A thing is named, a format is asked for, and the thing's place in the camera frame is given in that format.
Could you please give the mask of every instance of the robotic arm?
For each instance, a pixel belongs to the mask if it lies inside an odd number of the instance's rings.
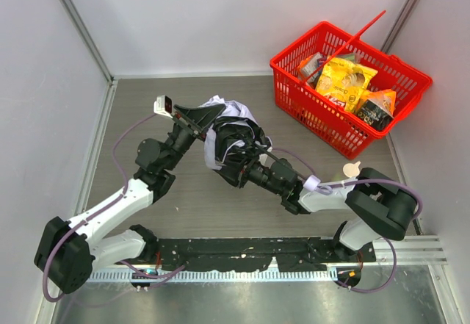
[[[242,188],[249,181],[281,197],[281,205],[292,214],[309,214],[323,209],[351,209],[358,219],[343,223],[334,237],[329,253],[344,261],[351,260],[365,244],[380,237],[402,240],[412,220],[415,199],[399,187],[387,184],[358,184],[360,180],[388,179],[377,171],[364,168],[356,179],[332,182],[331,194],[318,192],[319,180],[305,178],[286,159],[271,154],[271,142],[264,135],[244,105],[214,100],[202,107],[188,109],[174,106],[160,96],[155,113],[170,117],[173,130],[164,142],[148,138],[137,149],[139,166],[129,180],[127,193],[111,208],[106,206],[123,194],[109,196],[92,209],[64,221],[55,217],[44,229],[35,264],[44,271],[52,249],[74,226],[99,210],[101,214],[87,221],[69,237],[51,260],[48,277],[66,294],[76,291],[92,272],[133,259],[149,262],[158,251],[158,239],[141,225],[113,237],[104,238],[129,216],[144,209],[170,189],[175,176],[170,174],[196,140],[205,144],[206,164],[230,185]],[[266,157],[274,159],[270,167]]]

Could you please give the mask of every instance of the grey wood floor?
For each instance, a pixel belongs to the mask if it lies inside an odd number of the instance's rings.
[[[152,113],[155,98],[162,94],[171,97],[174,104],[187,107],[196,107],[217,94],[246,104],[274,145],[304,157],[323,181],[330,181],[348,162],[276,107],[271,76],[120,80],[89,207],[122,187],[122,178],[112,163],[112,145],[133,123]],[[139,143],[148,137],[165,140],[172,125],[170,120],[157,116],[131,132],[120,144],[117,158],[129,176],[137,170],[134,159]],[[363,167],[376,168],[393,179],[398,178],[386,140],[371,144],[358,160]],[[289,161],[307,173],[295,159]],[[255,185],[247,184],[242,190],[233,188],[204,165],[201,142],[193,144],[173,172],[176,181],[169,193],[130,217],[113,234],[140,223],[158,237],[332,236],[342,221],[354,218],[352,212],[341,211],[294,216],[280,205],[278,197]]]

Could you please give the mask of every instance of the shopping basket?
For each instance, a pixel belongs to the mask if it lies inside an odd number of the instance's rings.
[[[300,61],[317,52],[331,55],[351,35],[326,21],[319,23],[272,58],[275,103],[348,159],[354,159],[371,142],[388,132],[416,107],[423,92],[433,83],[426,74],[355,39],[341,51],[361,56],[361,64],[378,71],[368,90],[397,92],[393,121],[381,132],[352,113],[345,112],[297,78]]]

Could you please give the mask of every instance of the red handle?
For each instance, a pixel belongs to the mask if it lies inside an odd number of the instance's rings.
[[[332,54],[331,56],[329,56],[327,58],[327,60],[321,65],[319,66],[315,71],[313,71],[307,78],[305,78],[304,80],[302,80],[300,83],[301,85],[303,86],[315,73],[317,73],[320,69],[323,68],[324,65],[326,65],[328,62],[331,61],[331,59],[335,56],[338,56],[339,53],[341,51],[343,51],[346,46],[348,46],[351,42],[353,42],[354,40],[358,39],[364,32],[366,32],[366,30],[368,28],[370,28],[372,26],[372,24],[374,24],[376,21],[379,20],[379,18],[385,14],[385,10],[383,10],[382,12],[379,13],[379,15],[377,15],[374,19],[372,19],[364,28],[362,28],[361,30],[359,30],[359,32],[352,36],[346,43],[343,43],[337,50],[334,54]]]

